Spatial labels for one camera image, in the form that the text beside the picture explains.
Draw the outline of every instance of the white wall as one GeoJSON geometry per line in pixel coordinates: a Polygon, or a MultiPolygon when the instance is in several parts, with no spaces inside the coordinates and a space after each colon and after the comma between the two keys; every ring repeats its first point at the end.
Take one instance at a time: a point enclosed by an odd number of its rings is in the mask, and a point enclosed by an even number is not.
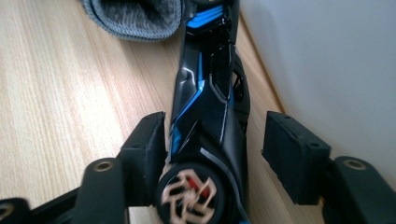
{"type": "Polygon", "coordinates": [[[396,1],[241,4],[286,112],[396,189],[396,1]]]}

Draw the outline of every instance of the blue accent stripe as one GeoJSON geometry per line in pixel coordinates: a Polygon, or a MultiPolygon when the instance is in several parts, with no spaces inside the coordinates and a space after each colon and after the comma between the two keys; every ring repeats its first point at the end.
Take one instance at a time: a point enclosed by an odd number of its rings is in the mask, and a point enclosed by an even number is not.
{"type": "Polygon", "coordinates": [[[177,127],[172,130],[172,149],[171,155],[174,155],[177,152],[178,144],[180,142],[181,134],[177,127]]]}
{"type": "Polygon", "coordinates": [[[222,6],[213,7],[207,11],[199,12],[193,17],[189,22],[187,22],[187,26],[190,28],[199,28],[203,25],[210,23],[211,21],[217,19],[222,15],[222,6]]]}
{"type": "MultiPolygon", "coordinates": [[[[198,91],[194,94],[192,99],[189,101],[189,103],[186,105],[186,107],[181,111],[181,113],[178,115],[178,117],[175,120],[175,124],[177,123],[178,119],[190,108],[190,106],[198,99],[198,97],[201,95],[202,91],[204,90],[205,86],[205,81],[204,81],[204,71],[203,71],[203,65],[202,65],[202,53],[199,54],[199,60],[198,60],[198,91]]],[[[181,139],[181,134],[180,131],[178,130],[177,126],[174,125],[174,128],[172,130],[172,148],[171,148],[171,155],[174,155],[177,152],[179,142],[181,139]]]]}
{"type": "Polygon", "coordinates": [[[177,120],[190,108],[190,106],[195,102],[195,100],[201,95],[202,90],[204,89],[205,81],[204,81],[204,72],[202,66],[202,53],[199,54],[199,62],[198,62],[198,91],[194,94],[192,99],[186,105],[186,107],[181,111],[180,115],[177,117],[177,120]]]}

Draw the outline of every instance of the wooden floor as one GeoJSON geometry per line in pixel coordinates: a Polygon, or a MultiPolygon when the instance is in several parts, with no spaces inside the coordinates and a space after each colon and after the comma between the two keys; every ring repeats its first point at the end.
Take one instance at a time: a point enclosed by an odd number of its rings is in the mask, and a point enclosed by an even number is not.
{"type": "MultiPolygon", "coordinates": [[[[78,1],[0,1],[0,199],[32,207],[76,188],[84,168],[114,157],[147,114],[165,111],[166,131],[180,34],[160,43],[117,39],[78,1]]],[[[267,110],[281,111],[241,22],[247,73],[248,213],[252,223],[322,223],[318,206],[296,206],[261,156],[267,110]]],[[[160,223],[154,208],[132,223],[160,223]]]]}

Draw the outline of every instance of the glossy black plastic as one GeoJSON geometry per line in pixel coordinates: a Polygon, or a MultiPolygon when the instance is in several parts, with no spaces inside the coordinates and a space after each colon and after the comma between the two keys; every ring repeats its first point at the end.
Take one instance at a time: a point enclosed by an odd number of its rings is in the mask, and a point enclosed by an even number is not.
{"type": "Polygon", "coordinates": [[[235,47],[239,1],[222,2],[185,6],[169,159],[175,165],[200,162],[217,171],[232,186],[229,195],[239,216],[227,221],[236,221],[246,218],[250,101],[235,47]]]}

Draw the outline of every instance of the gray sock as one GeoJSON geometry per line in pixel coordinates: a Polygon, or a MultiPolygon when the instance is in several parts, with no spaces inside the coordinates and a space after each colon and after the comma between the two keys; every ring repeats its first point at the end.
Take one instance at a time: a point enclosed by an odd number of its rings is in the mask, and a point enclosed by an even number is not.
{"type": "Polygon", "coordinates": [[[180,0],[80,0],[87,14],[109,33],[135,41],[173,35],[181,22],[180,0]]]}

